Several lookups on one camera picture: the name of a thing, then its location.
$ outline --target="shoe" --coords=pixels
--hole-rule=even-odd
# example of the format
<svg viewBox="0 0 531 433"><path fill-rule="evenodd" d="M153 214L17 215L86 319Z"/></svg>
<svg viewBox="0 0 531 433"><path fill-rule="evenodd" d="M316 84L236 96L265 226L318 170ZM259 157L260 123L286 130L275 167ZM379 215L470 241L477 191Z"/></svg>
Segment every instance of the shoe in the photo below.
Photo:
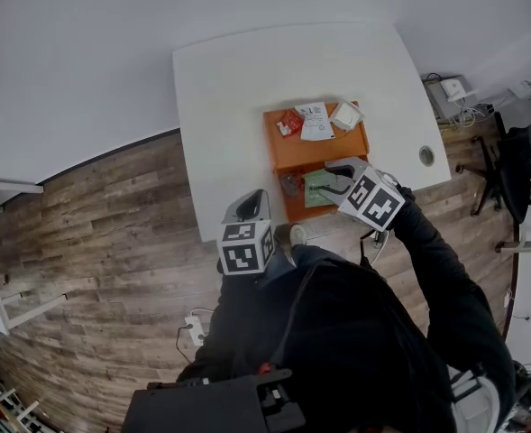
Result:
<svg viewBox="0 0 531 433"><path fill-rule="evenodd" d="M289 230L289 241L291 242L291 247L296 245L307 245L307 231L302 225L293 225Z"/></svg>

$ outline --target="blue jeans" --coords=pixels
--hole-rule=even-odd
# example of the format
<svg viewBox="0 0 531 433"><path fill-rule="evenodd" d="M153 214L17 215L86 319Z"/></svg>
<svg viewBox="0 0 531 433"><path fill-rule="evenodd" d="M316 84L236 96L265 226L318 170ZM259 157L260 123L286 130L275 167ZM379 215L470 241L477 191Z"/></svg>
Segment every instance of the blue jeans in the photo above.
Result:
<svg viewBox="0 0 531 433"><path fill-rule="evenodd" d="M293 266L289 262L287 256L285 256L283 251L277 246L269 264L267 265L267 269L263 273L259 285L264 287L272 281L275 281L278 277L281 277L283 274L295 270L296 267L307 269L311 267L313 263L320 260L333 259L345 262L345 259L337 253L329 252L316 245L298 244L291 248L291 257L296 266Z"/></svg>

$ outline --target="white cube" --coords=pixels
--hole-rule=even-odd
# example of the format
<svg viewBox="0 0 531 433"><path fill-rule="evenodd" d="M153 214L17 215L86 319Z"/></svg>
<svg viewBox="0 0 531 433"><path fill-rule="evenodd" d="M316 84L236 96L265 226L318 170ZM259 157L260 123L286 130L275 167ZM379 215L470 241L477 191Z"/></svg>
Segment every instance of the white cube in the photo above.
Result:
<svg viewBox="0 0 531 433"><path fill-rule="evenodd" d="M385 231L404 203L395 187L368 166L338 210L377 231Z"/></svg>
<svg viewBox="0 0 531 433"><path fill-rule="evenodd" d="M271 221L220 225L217 249L225 276L264 272L275 250Z"/></svg>

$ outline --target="red packet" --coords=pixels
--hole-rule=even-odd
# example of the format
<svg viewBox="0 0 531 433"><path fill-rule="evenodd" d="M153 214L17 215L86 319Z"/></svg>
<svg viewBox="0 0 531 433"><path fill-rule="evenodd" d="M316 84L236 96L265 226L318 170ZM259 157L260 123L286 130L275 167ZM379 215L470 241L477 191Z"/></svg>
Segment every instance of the red packet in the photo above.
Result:
<svg viewBox="0 0 531 433"><path fill-rule="evenodd" d="M283 137L287 138L292 134L296 134L303 126L303 117L299 115L295 110L289 109L280 122L277 122L277 126L281 131Z"/></svg>

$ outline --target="wooden floor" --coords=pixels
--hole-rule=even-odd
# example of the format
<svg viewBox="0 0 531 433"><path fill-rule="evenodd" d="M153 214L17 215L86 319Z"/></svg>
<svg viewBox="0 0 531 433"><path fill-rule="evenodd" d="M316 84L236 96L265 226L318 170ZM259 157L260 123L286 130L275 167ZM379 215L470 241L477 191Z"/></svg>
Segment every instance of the wooden floor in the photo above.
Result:
<svg viewBox="0 0 531 433"><path fill-rule="evenodd" d="M497 136L488 123L444 132L452 170L458 161L481 164L474 133ZM493 247L511 238L512 220L492 205L470 217L479 186L472 175L453 175L417 199L503 326L512 258ZM359 261L362 226L338 215L305 225L312 244ZM26 295L9 314L64 292L69 301L0 336L0 374L66 432L118 431L135 389L172 381L185 366L177 329L192 308L215 306L216 259L215 246L199 239L179 134L73 170L42 196L19 197L0 215L1 294ZM427 305L394 236L375 266L426 331ZM192 356L188 336L179 344Z"/></svg>

